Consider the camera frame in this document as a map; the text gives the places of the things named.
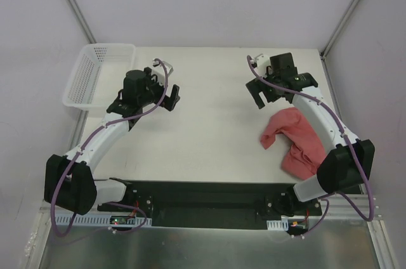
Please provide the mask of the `pink t shirt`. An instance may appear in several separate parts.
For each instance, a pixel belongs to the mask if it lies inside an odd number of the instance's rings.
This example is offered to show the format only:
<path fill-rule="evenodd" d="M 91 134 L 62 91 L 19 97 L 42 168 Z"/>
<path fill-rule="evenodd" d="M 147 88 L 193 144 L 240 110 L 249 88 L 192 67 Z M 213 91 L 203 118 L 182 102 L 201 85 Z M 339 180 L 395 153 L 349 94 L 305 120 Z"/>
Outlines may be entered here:
<path fill-rule="evenodd" d="M 262 147 L 270 148 L 277 135 L 286 136 L 292 143 L 282 160 L 282 170 L 300 180 L 316 175 L 326 152 L 320 138 L 298 109 L 285 108 L 270 117 L 260 137 Z"/>

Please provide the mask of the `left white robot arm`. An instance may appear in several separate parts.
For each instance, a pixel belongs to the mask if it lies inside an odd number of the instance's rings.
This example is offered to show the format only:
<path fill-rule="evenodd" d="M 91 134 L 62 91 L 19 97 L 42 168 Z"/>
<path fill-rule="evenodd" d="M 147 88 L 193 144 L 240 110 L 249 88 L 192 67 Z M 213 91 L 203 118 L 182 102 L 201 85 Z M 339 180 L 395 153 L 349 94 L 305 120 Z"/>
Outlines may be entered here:
<path fill-rule="evenodd" d="M 82 143 L 65 155 L 52 155 L 46 163 L 44 200 L 84 215 L 95 205 L 112 202 L 120 211 L 134 204 L 129 183 L 118 178 L 95 180 L 93 173 L 110 148 L 149 113 L 146 107 L 172 111 L 180 100 L 179 86 L 167 95 L 173 67 L 157 62 L 143 70 L 130 70 L 123 87 L 109 105 L 101 123 Z"/>

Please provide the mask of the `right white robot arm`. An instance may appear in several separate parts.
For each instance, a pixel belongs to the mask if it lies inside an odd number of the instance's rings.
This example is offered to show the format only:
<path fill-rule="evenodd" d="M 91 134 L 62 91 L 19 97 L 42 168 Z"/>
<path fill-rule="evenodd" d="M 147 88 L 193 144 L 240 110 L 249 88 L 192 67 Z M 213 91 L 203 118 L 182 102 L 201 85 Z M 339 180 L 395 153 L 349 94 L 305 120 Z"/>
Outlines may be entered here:
<path fill-rule="evenodd" d="M 344 196 L 345 190 L 365 185 L 369 213 L 363 214 L 354 202 L 350 205 L 363 220 L 372 221 L 374 199 L 369 178 L 374 144 L 348 129 L 326 104 L 316 79 L 298 72 L 291 53 L 248 56 L 247 64 L 255 78 L 246 83 L 246 88 L 258 108 L 285 99 L 304 115 L 327 154 L 315 175 L 290 186 L 272 202 L 274 210 L 285 216 L 298 215 L 322 197 Z"/>

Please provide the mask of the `white plastic basket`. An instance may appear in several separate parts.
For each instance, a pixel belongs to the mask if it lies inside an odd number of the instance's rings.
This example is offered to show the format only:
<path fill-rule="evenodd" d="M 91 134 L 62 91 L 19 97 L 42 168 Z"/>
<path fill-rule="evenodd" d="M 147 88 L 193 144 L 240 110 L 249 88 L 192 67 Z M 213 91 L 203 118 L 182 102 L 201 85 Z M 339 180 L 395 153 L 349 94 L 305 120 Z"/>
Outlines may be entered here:
<path fill-rule="evenodd" d="M 82 48 L 69 76 L 62 103 L 80 110 L 105 110 L 136 63 L 136 47 L 96 43 Z"/>

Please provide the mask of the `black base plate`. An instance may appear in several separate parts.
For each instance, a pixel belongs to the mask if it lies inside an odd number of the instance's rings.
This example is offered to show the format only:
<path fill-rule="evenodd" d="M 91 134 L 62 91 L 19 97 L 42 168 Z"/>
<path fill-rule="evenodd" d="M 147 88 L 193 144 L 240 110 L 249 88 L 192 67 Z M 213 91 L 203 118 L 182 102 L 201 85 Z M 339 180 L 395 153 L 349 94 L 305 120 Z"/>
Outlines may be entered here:
<path fill-rule="evenodd" d="M 138 206 L 152 226 L 264 230 L 267 221 L 283 216 L 321 216 L 315 199 L 285 205 L 292 199 L 288 183 L 209 183 L 129 181 L 129 191 L 116 206 L 99 211 L 125 213 Z"/>

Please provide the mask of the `aluminium rail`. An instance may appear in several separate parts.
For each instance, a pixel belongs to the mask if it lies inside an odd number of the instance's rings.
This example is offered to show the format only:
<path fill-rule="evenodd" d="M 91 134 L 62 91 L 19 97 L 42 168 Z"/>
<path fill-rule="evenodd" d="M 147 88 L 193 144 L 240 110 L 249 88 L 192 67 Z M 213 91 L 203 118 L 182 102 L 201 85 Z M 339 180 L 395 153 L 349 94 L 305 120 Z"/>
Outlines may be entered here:
<path fill-rule="evenodd" d="M 356 208 L 359 209 L 359 211 L 367 216 L 367 212 L 369 212 L 369 200 L 366 195 L 360 195 L 360 194 L 350 194 L 349 198 L 352 202 L 355 203 Z M 336 194 L 330 197 L 327 197 L 329 200 L 329 210 L 327 212 L 327 215 L 325 219 L 331 219 L 331 220 L 361 220 L 362 217 L 355 211 L 354 207 L 341 195 Z M 310 217 L 315 218 L 315 217 L 321 217 L 323 212 L 325 211 L 326 208 L 326 203 L 325 202 L 319 202 L 319 206 L 315 207 L 315 214 L 310 214 Z M 42 203 L 40 210 L 40 213 L 50 213 L 50 205 L 45 204 L 45 201 Z M 92 207 L 91 210 L 84 214 L 84 215 L 96 215 L 96 214 L 106 214 L 106 215 L 112 215 L 112 216 L 127 216 L 131 211 L 99 211 L 97 207 Z M 55 215 L 59 214 L 66 214 L 72 216 L 72 212 L 62 209 L 60 207 L 56 207 L 55 209 Z M 383 220 L 384 216 L 381 213 L 381 209 L 379 206 L 374 205 L 374 219 L 373 220 Z"/>

